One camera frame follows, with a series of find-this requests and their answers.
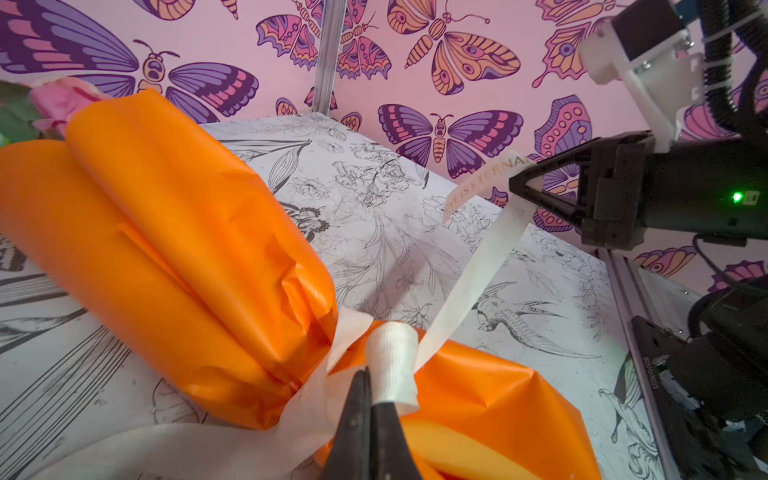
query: white ribbon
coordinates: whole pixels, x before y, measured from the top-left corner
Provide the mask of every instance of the white ribbon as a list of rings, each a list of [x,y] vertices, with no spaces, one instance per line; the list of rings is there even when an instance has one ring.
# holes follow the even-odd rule
[[[531,164],[518,163],[514,175]],[[469,178],[463,184],[472,182]],[[452,193],[455,197],[457,187]],[[464,196],[453,209],[469,200]],[[413,373],[453,334],[528,226],[535,205],[511,197],[418,343],[413,328],[387,323],[366,347],[373,403],[394,402],[401,415],[419,409]],[[269,430],[198,424],[154,425],[96,442],[39,472],[32,480],[103,480],[121,472],[185,480],[268,480],[290,472],[336,433],[356,367],[328,376],[344,352],[370,327],[368,314],[339,309],[333,344],[323,362],[286,404]]]

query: pink wall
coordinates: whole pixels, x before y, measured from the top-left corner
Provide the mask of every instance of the pink wall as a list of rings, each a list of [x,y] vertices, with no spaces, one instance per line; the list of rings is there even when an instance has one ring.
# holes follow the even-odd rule
[[[338,119],[349,111],[358,112],[362,118],[361,133],[392,149],[400,149],[402,154],[417,163],[425,162],[429,170],[443,177],[459,182],[469,173],[463,170],[473,169],[461,169],[458,164],[451,168],[447,151],[442,153],[441,161],[435,161],[434,140],[441,136],[437,131],[441,125],[438,125],[439,118],[431,115],[433,113],[440,117],[453,115],[445,119],[447,131],[442,132],[444,140],[439,142],[453,136],[455,156],[458,158],[463,151],[470,167],[479,167],[482,160],[493,154],[503,156],[516,151],[541,158],[559,151],[558,148],[572,147],[592,137],[647,129],[622,83],[615,81],[605,86],[596,85],[580,67],[578,56],[574,53],[574,47],[595,22],[616,15],[621,10],[622,7],[611,0],[449,0],[447,11],[445,0],[368,0],[364,6],[361,0],[356,1],[348,0],[352,9],[358,10],[356,18],[350,18],[348,23],[363,28],[368,24],[368,27],[365,31],[361,31],[363,28],[348,30],[353,32],[353,39],[342,44],[335,85],[339,109],[332,111],[331,115]],[[419,39],[429,35],[431,30],[440,33],[438,28],[440,19],[445,18],[444,12],[449,12],[451,19],[474,14],[488,21],[470,16],[460,22],[449,22],[444,35],[433,35],[438,40],[433,42],[429,52],[414,65],[406,67],[406,64],[412,63],[409,55]],[[407,33],[408,25],[412,26],[412,30],[423,29]],[[452,31],[472,36],[450,35]],[[364,41],[354,43],[361,33],[360,38]],[[700,38],[695,26],[692,33],[694,40]],[[475,48],[464,47],[462,54],[461,43],[464,40]],[[374,45],[369,48],[367,59],[358,52],[360,69],[356,75],[355,58],[350,58],[349,53],[360,45],[370,45],[370,42]],[[447,51],[442,57],[449,60],[438,56],[440,43]],[[451,44],[458,47],[451,51]],[[497,56],[494,59],[489,55],[485,63],[483,60],[474,61],[472,53],[476,56],[482,54],[477,53],[476,48],[484,48]],[[548,65],[542,59],[550,55]],[[748,51],[741,51],[737,58],[737,80],[741,81],[753,57]],[[446,70],[442,74],[443,80],[437,75],[438,87],[432,79],[433,62],[444,65]],[[469,72],[481,71],[483,74],[462,74],[456,67],[461,64],[469,65]],[[372,73],[370,79],[366,72]],[[473,81],[472,78],[476,77],[481,78]],[[452,78],[463,81],[463,88],[453,88],[453,93],[451,88],[443,87],[444,80]],[[768,98],[768,81],[766,83],[764,91],[758,94],[763,98]],[[500,124],[498,115],[492,117],[494,124],[483,124],[482,115],[473,118],[481,127],[487,125],[486,131],[490,131],[491,126],[496,128],[501,132],[498,137],[505,136],[505,141],[488,143],[484,152],[484,144],[473,144],[472,137],[466,137],[460,131],[454,131],[452,135],[451,126],[455,122],[461,126],[465,116],[494,110],[511,113],[503,114],[505,120]],[[403,125],[406,118],[418,127],[397,133],[394,122]],[[720,134],[703,106],[691,108],[686,120],[686,137]],[[465,146],[455,147],[461,143]],[[489,188],[484,197],[504,204],[505,192],[508,191],[504,183],[501,181],[495,185],[496,192]],[[545,183],[550,190],[568,194],[575,191],[578,176],[571,171],[561,171],[559,175],[545,178]],[[571,225],[545,211],[540,210],[533,220],[540,227],[580,245],[579,234]],[[711,288],[715,280],[704,262],[693,252],[691,237],[690,233],[649,231],[644,243],[628,252],[627,256],[637,258],[638,262],[643,262],[652,270],[703,292]],[[709,245],[705,249],[712,253],[721,267],[733,265],[730,270],[739,270],[739,274],[734,273],[737,276],[747,275],[747,271],[750,274],[763,271],[763,261],[768,259],[768,243],[755,240],[751,240],[745,249]]]
[[[290,15],[283,18],[287,22],[301,22],[292,1],[162,0],[160,7],[168,7],[163,11],[153,10],[153,4],[158,2],[2,2],[0,79],[31,84],[40,78],[88,74],[91,83],[109,80],[111,88],[102,90],[111,89],[107,93],[112,96],[132,94],[143,86],[142,81],[150,81],[162,88],[164,94],[171,97],[175,94],[183,109],[199,121],[248,120],[275,115],[278,98],[287,98],[299,113],[310,110],[303,102],[315,84],[316,66],[308,69],[295,65],[291,56],[296,52],[299,61],[311,62],[316,60],[312,49],[299,51],[287,45],[286,53],[278,57],[277,50],[268,41],[258,45],[257,24],[264,19]],[[66,25],[71,26],[73,35],[87,35],[91,40],[83,41],[78,36],[68,38],[62,34]],[[314,40],[314,48],[319,48],[318,38],[311,33],[307,38]],[[147,76],[144,65],[150,49],[135,43],[134,39],[150,45],[156,53],[170,51],[178,57],[162,54],[159,60],[162,60],[164,74],[153,76],[152,71],[158,72],[158,67],[152,65],[148,66]],[[84,48],[86,43],[90,50]],[[98,56],[104,53],[113,55],[113,61],[99,61]],[[192,66],[177,71],[176,75],[170,74],[183,65]],[[198,87],[201,84],[195,80],[210,73],[214,77],[219,75],[220,80],[213,79]]]

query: orange bouquet wrap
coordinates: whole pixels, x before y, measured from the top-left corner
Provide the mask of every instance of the orange bouquet wrap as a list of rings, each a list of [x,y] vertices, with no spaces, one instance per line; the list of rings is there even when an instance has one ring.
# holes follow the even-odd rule
[[[0,149],[0,172],[0,231],[213,415],[273,426],[328,353],[327,269],[260,177],[156,92],[85,108],[66,142]],[[535,371],[449,342],[415,378],[402,424],[424,478],[600,478],[578,410]]]

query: pink flower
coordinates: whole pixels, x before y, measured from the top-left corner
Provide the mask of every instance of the pink flower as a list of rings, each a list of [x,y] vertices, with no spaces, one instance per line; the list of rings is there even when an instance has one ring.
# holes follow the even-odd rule
[[[723,272],[725,272],[727,276],[733,278],[737,282],[740,282],[741,280],[745,280],[747,278],[757,278],[758,276],[763,276],[766,274],[766,269],[762,260],[759,262],[748,262],[746,260],[742,260],[741,263],[726,266],[723,269]],[[712,280],[714,280],[715,284],[712,285],[708,290],[710,292],[716,292],[728,287],[728,284],[723,281],[720,275],[713,275]]]
[[[111,97],[80,78],[63,77],[32,88],[29,98],[44,117],[32,125],[40,131],[55,129],[64,137],[67,125],[76,113]]]

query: butterfly antenna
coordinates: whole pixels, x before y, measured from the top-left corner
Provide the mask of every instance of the butterfly antenna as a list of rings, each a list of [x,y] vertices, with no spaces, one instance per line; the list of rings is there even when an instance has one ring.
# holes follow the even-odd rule
[[[491,23],[491,19],[490,18],[481,17],[480,15],[475,15],[474,13],[468,13],[467,15],[464,15],[463,17],[461,17],[459,20],[454,20],[454,22],[460,22],[461,20],[464,20],[467,17],[476,17],[476,18],[480,18],[486,24]]]
[[[152,50],[152,47],[150,47],[150,46],[149,46],[149,44],[148,44],[147,42],[145,42],[145,41],[141,41],[141,40],[137,40],[137,39],[134,39],[134,43],[138,43],[139,45],[143,45],[143,46],[145,46],[145,47],[149,48],[149,52],[150,52],[150,53],[154,53],[154,50]]]

